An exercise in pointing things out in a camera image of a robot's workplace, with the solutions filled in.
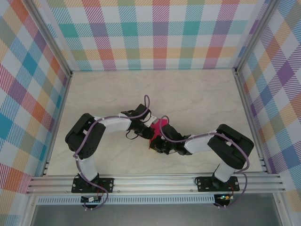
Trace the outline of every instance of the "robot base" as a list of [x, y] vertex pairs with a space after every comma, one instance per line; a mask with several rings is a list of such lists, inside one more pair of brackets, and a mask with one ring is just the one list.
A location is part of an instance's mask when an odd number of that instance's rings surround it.
[[[114, 178], [99, 178], [99, 174], [91, 181], [92, 183], [99, 185], [106, 189], [108, 193], [113, 192]], [[90, 185], [79, 174], [74, 178], [72, 184], [72, 193], [102, 193], [102, 191]]]
[[230, 177], [230, 179], [220, 184], [219, 188], [214, 186], [214, 178], [213, 177], [197, 177], [195, 178], [195, 183], [198, 186], [199, 192], [238, 192], [239, 184], [237, 177]]

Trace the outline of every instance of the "aluminum frame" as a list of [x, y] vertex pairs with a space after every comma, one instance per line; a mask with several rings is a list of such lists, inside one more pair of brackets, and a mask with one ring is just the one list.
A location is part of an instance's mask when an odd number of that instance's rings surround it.
[[[81, 197], [71, 196], [36, 196], [37, 205], [82, 205]], [[213, 204], [214, 194], [198, 195], [110, 195], [106, 205], [148, 205], [148, 204]]]
[[[57, 130], [59, 127], [59, 122], [63, 113], [63, 107], [67, 99], [69, 86], [71, 84], [71, 70], [65, 61], [60, 49], [55, 43], [53, 37], [51, 36], [50, 31], [48, 30], [46, 24], [43, 22], [38, 10], [36, 9], [32, 0], [23, 0], [25, 6], [29, 10], [30, 14], [33, 16], [35, 22], [37, 23], [39, 29], [41, 30], [43, 36], [45, 37], [48, 44], [50, 44], [55, 56], [58, 58], [60, 64], [63, 66], [65, 72], [69, 74], [70, 79], [68, 80], [68, 85], [66, 93], [63, 98], [62, 107], [59, 113], [58, 121], [55, 125], [54, 136], [49, 147], [49, 152], [45, 162], [45, 168], [41, 175], [43, 177], [34, 177], [30, 183], [27, 192], [27, 210], [25, 216], [20, 225], [30, 225], [34, 210], [36, 205], [39, 205], [39, 198], [44, 197], [80, 197], [83, 194], [72, 194], [71, 186], [74, 176], [46, 176], [48, 164], [50, 161], [51, 153], [53, 150], [53, 145], [55, 142]], [[238, 71], [245, 65], [248, 60], [250, 53], [252, 52], [257, 40], [262, 35], [266, 25], [268, 24], [269, 19], [271, 18], [273, 12], [276, 10], [280, 0], [271, 1], [265, 15], [260, 21], [260, 25], [257, 28], [250, 44], [248, 45], [246, 51], [244, 52], [239, 64]], [[285, 186], [282, 183], [281, 177], [278, 174], [268, 174], [270, 172], [269, 165], [264, 163], [263, 159], [266, 159], [264, 152], [262, 151], [262, 144], [258, 138], [256, 132], [254, 121], [252, 115], [250, 114], [250, 109], [246, 102], [246, 94], [244, 93], [241, 81], [239, 77], [235, 74], [235, 80], [238, 86], [238, 91], [242, 99], [242, 103], [248, 118], [249, 126], [254, 137], [254, 142], [258, 150], [258, 154], [261, 160], [263, 172], [250, 172], [246, 173], [249, 179], [248, 187], [246, 193], [273, 193], [275, 197], [275, 202], [280, 214], [282, 223], [284, 225], [292, 225], [287, 214], [287, 208], [284, 200]], [[105, 175], [102, 177], [113, 177], [115, 178], [114, 182], [114, 191], [110, 194], [110, 197], [122, 197], [125, 195], [128, 196], [139, 196], [146, 197], [149, 195], [156, 196], [167, 196], [167, 195], [176, 195], [176, 196], [200, 196], [202, 194], [220, 194], [220, 193], [199, 193], [197, 192], [197, 186], [194, 184], [194, 178], [199, 176], [211, 176], [211, 174], [172, 174], [172, 175]], [[242, 175], [235, 175], [238, 177], [241, 190], [245, 185], [245, 179]]]

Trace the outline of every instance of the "black bracket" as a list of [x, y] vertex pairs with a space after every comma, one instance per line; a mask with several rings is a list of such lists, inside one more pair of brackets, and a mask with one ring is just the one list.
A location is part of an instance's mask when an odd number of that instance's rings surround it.
[[[91, 125], [95, 122], [95, 119], [92, 115], [86, 113], [83, 114], [76, 124], [72, 127], [65, 138], [65, 142], [68, 144], [68, 147], [71, 151], [76, 152], [83, 142], [87, 131], [90, 129]], [[80, 159], [89, 158], [96, 151], [99, 142], [105, 131], [105, 126], [101, 123], [97, 123], [92, 129], [91, 132], [79, 152]]]
[[[92, 183], [99, 185], [106, 189], [108, 193], [113, 192], [114, 188], [114, 178], [99, 178], [99, 175], [91, 181]], [[73, 179], [72, 193], [99, 193], [102, 194], [102, 190], [97, 187], [92, 186], [87, 181], [85, 181], [79, 174]]]
[[[252, 140], [230, 126], [221, 124], [216, 132], [234, 141], [247, 156], [250, 155], [254, 148]], [[207, 144], [228, 166], [237, 170], [244, 167], [246, 159], [243, 154], [234, 145], [228, 145], [224, 138], [214, 135]]]
[[[144, 106], [143, 104], [139, 104], [139, 106], [136, 108], [136, 110], [131, 110], [131, 111], [125, 111], [125, 112], [121, 112], [122, 114], [125, 114], [127, 117], [132, 117], [132, 116], [138, 116], [140, 114], [142, 114], [144, 111], [146, 110], [146, 106]], [[154, 128], [152, 127], [147, 127], [144, 122], [142, 122], [141, 120], [145, 120], [146, 116], [148, 114], [151, 114], [150, 109], [147, 110], [147, 112], [142, 115], [139, 118], [136, 119], [131, 119], [131, 125], [128, 128], [128, 130], [133, 130], [134, 133], [144, 139], [147, 140], [151, 140], [154, 135]]]
[[194, 181], [198, 186], [198, 192], [238, 192], [240, 190], [237, 177], [230, 177], [219, 189], [214, 186], [213, 177], [197, 177]]
[[[167, 124], [162, 127], [163, 133], [172, 140], [184, 140], [190, 137], [190, 135], [182, 136], [178, 133], [174, 127]], [[173, 143], [162, 139], [160, 135], [157, 135], [155, 139], [150, 142], [150, 148], [154, 149], [158, 153], [170, 154], [170, 151], [175, 151], [179, 155], [191, 155], [184, 147], [184, 142], [181, 143]]]

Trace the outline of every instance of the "colorful checkered pattern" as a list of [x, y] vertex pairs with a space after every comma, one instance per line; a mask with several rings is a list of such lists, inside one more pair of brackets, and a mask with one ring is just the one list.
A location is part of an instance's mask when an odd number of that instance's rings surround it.
[[21, 0], [0, 5], [0, 226], [13, 226], [45, 159], [67, 76]]
[[301, 0], [282, 0], [241, 78], [273, 173], [301, 222]]
[[90, 71], [232, 68], [259, 1], [47, 0], [49, 10], [35, 2], [67, 61]]
[[237, 57], [237, 59], [235, 61], [234, 67], [237, 67], [237, 65], [238, 65], [238, 63], [239, 63], [239, 61], [240, 61], [243, 53], [245, 52], [246, 47], [249, 45], [249, 43], [250, 43], [250, 41], [251, 41], [251, 39], [253, 37], [253, 34], [256, 31], [257, 26], [259, 25], [259, 22], [260, 22], [262, 16], [264, 15], [264, 13], [265, 13], [268, 5], [269, 5], [269, 2], [270, 2], [270, 0], [265, 0], [264, 1], [264, 4], [262, 5], [262, 7], [260, 9], [260, 12], [257, 15], [256, 20], [255, 20], [255, 22], [254, 22], [254, 24], [253, 24], [253, 26], [252, 26], [252, 28], [251, 28], [251, 30], [250, 30], [250, 32], [249, 32], [246, 40], [244, 42], [244, 45], [243, 45], [243, 47], [241, 48], [241, 50], [239, 52], [239, 55], [238, 55], [238, 57]]

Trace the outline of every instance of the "gray floor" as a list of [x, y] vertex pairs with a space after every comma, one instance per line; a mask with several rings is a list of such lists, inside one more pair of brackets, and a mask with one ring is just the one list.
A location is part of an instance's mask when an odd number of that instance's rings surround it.
[[[135, 109], [150, 96], [157, 117], [167, 114], [183, 135], [198, 135], [225, 123], [252, 138], [231, 70], [144, 70], [74, 73], [47, 175], [77, 174], [64, 141], [84, 113], [109, 116]], [[164, 155], [148, 149], [148, 140], [128, 140], [125, 132], [104, 136], [95, 155], [100, 174], [168, 174], [214, 172], [220, 158], [213, 152]], [[249, 171], [261, 171], [254, 149]]]
[[272, 194], [246, 194], [237, 205], [212, 204], [38, 206], [32, 226], [280, 226]]

